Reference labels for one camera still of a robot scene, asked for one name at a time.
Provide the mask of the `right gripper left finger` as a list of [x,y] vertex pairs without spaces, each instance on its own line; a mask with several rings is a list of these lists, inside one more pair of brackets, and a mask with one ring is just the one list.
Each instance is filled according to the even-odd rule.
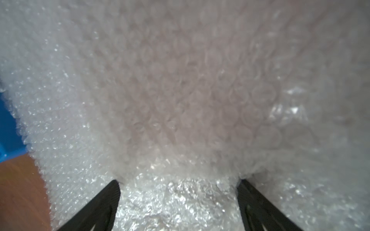
[[120,187],[112,180],[59,231],[111,231],[120,199]]

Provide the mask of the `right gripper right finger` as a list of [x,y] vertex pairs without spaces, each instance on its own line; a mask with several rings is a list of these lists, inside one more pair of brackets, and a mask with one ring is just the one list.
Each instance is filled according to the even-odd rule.
[[246,179],[237,186],[237,201],[246,231],[302,231]]

